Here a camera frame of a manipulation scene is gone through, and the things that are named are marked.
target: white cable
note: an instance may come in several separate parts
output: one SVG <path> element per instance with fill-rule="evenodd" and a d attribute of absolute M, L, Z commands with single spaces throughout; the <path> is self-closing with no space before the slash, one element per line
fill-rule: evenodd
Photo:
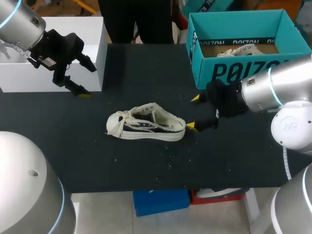
<path fill-rule="evenodd" d="M 285 147 L 283 147 L 283 157 L 284 157 L 284 166 L 285 166 L 285 172 L 286 172 L 287 178 L 288 180 L 291 180 L 292 175 L 291 175 L 291 172 L 289 171 L 287 149 Z"/>
<path fill-rule="evenodd" d="M 306 173 L 308 170 L 309 166 L 306 167 L 304 173 L 303 173 L 303 177 L 302 177 L 302 189 L 303 189 L 303 195 L 304 195 L 304 199 L 308 205 L 308 208 L 310 210 L 310 212 L 312 213 L 312 204 L 310 202 L 308 193 L 307 193 L 307 186 L 306 186 Z"/>
<path fill-rule="evenodd" d="M 5 47 L 10 47 L 14 50 L 16 50 L 17 52 L 19 52 L 23 57 L 25 57 L 26 59 L 28 59 L 30 57 L 30 52 L 25 52 L 23 51 L 21 48 L 19 48 L 17 45 L 15 44 L 12 44 L 12 43 L 2 43 L 0 41 L 0 53 L 4 53 L 7 57 L 7 51 L 3 51 L 2 48 L 5 48 Z"/>

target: white rubber sole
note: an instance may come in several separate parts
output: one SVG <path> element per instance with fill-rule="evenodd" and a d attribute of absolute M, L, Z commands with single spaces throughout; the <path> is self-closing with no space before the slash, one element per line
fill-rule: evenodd
<path fill-rule="evenodd" d="M 125 139 L 125 140 L 137 140 L 137 139 L 156 139 L 156 140 L 164 140 L 164 141 L 178 141 L 184 137 L 185 129 L 179 133 L 140 133 L 140 132 L 127 132 L 123 131 L 122 134 L 112 134 L 117 138 Z"/>

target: black table surface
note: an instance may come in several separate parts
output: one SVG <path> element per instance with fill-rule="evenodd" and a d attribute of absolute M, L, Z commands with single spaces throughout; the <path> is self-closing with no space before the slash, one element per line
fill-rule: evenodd
<path fill-rule="evenodd" d="M 72 193 L 283 185 L 272 113 L 221 119 L 217 130 L 187 130 L 178 142 L 105 134 L 112 113 L 149 102 L 186 122 L 204 118 L 211 109 L 191 104 L 197 93 L 185 45 L 110 45 L 103 92 L 1 94 L 0 131 L 36 143 Z M 288 158 L 292 176 L 312 162 L 293 151 Z"/>

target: white box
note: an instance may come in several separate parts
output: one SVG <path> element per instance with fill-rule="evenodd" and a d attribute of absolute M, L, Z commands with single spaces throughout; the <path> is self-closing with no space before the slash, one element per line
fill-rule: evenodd
<path fill-rule="evenodd" d="M 91 73 L 77 60 L 66 71 L 67 76 L 88 91 L 101 91 L 106 62 L 107 41 L 103 17 L 45 17 L 46 31 L 55 29 L 62 36 L 76 33 L 84 41 L 83 54 L 88 55 L 97 71 Z M 53 72 L 40 66 L 36 69 L 26 58 L 7 48 L 10 59 L 0 54 L 0 87 L 4 93 L 69 92 L 53 82 Z"/>

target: black pants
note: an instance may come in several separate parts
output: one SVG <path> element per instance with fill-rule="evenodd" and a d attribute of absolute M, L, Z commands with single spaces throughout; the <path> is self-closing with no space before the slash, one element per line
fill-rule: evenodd
<path fill-rule="evenodd" d="M 170 0 L 98 0 L 113 43 L 130 43 L 137 24 L 143 43 L 173 43 Z"/>

